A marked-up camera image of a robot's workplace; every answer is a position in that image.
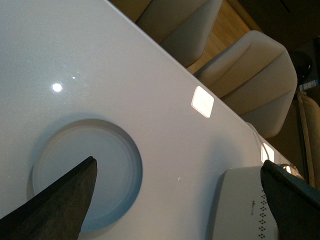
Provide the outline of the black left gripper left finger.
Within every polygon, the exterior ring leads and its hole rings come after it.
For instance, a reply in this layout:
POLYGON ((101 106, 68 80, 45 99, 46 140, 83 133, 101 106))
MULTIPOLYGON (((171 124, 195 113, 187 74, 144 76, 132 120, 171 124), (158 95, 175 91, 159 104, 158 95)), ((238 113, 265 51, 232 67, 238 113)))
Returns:
POLYGON ((2 240, 76 240, 92 201, 97 161, 88 157, 0 220, 2 240))

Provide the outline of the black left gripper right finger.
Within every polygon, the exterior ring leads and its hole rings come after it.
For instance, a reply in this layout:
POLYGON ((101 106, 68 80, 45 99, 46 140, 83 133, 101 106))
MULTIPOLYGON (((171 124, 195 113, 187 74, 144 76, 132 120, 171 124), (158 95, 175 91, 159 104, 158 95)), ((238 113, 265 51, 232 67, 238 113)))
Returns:
POLYGON ((270 160, 260 169, 266 201, 281 240, 320 238, 320 191, 270 160))

